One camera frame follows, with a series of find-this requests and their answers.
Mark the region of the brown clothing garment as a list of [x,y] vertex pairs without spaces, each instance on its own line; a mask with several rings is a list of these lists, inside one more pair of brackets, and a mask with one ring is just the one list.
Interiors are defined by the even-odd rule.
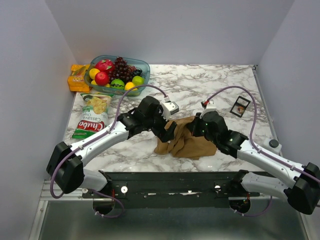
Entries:
[[177,126],[174,130],[174,139],[170,142],[161,142],[160,139],[157,139],[154,153],[157,155],[171,154],[175,158],[192,160],[214,156],[218,150],[217,147],[203,136],[192,136],[191,132],[187,129],[187,124],[191,123],[194,118],[194,116],[189,116],[176,119]]

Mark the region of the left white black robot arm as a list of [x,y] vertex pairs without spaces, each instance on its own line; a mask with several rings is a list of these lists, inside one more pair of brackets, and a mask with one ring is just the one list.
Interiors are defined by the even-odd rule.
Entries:
[[144,131],[153,132],[164,143],[173,140],[177,124],[166,125],[178,111],[179,106],[168,98],[159,102],[146,96],[138,107],[117,113],[112,124],[92,136],[71,145],[63,141],[58,143],[46,167],[51,177],[50,190],[57,184],[63,194],[85,188],[92,189],[101,198],[107,197],[111,191],[108,177],[102,171],[84,167],[105,150]]

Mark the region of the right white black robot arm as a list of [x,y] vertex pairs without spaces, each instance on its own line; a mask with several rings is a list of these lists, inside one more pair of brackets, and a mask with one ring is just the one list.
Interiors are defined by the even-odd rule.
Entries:
[[242,171],[230,183],[230,191],[241,196],[245,192],[267,194],[287,200],[300,213],[311,215],[320,201],[320,168],[309,162],[303,165],[257,146],[244,134],[228,129],[225,120],[212,110],[198,112],[187,124],[194,137],[204,137],[223,154],[251,163],[271,176],[258,176]]

